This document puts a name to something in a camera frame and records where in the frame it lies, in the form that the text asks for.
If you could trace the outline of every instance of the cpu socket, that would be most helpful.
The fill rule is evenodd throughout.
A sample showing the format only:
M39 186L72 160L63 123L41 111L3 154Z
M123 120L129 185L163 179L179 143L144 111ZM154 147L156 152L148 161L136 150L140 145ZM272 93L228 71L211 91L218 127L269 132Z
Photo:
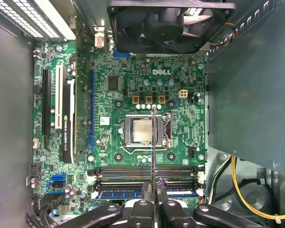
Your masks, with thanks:
M156 147L171 147L171 114L156 115L157 132ZM151 148L152 147L152 115L129 114L121 124L121 138L126 147Z

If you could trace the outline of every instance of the yellow wire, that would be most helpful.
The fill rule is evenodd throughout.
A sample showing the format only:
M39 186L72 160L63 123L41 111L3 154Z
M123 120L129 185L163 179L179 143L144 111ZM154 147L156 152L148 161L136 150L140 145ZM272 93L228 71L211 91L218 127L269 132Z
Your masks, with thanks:
M236 157L235 156L232 156L231 158L231 172L232 172L232 181L233 181L233 184L235 186L235 189L236 189L236 192L238 193L238 196L240 197L241 201L243 202L243 204L251 211L253 212L254 214L260 216L260 217L263 217L263 218L266 218L266 219L285 219L285 214L283 215L268 215L266 213L263 213L257 209L255 209L254 207L250 206L246 200L243 198L240 190L239 190L239 187L238 187L238 182L237 182L237 177L236 177Z

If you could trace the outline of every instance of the black fan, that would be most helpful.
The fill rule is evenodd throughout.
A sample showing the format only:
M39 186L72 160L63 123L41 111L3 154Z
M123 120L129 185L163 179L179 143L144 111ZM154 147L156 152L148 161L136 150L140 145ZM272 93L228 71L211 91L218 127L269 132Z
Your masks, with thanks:
M119 52L196 53L235 10L200 0L113 0L107 4Z

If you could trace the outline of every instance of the motherboard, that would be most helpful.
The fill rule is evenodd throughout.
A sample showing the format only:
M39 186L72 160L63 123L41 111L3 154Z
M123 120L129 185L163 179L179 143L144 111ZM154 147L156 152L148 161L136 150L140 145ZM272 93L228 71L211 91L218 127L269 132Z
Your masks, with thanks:
M76 42L35 46L28 185L40 200L66 195L53 214L122 205L142 197L155 147L157 179L193 209L204 189L204 57L119 53L76 29Z

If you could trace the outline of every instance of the dell logo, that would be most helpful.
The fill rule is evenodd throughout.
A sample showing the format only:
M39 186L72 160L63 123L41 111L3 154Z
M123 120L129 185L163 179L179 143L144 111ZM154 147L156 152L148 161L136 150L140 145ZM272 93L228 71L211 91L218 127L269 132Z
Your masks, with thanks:
M171 75L170 70L152 70L153 75Z

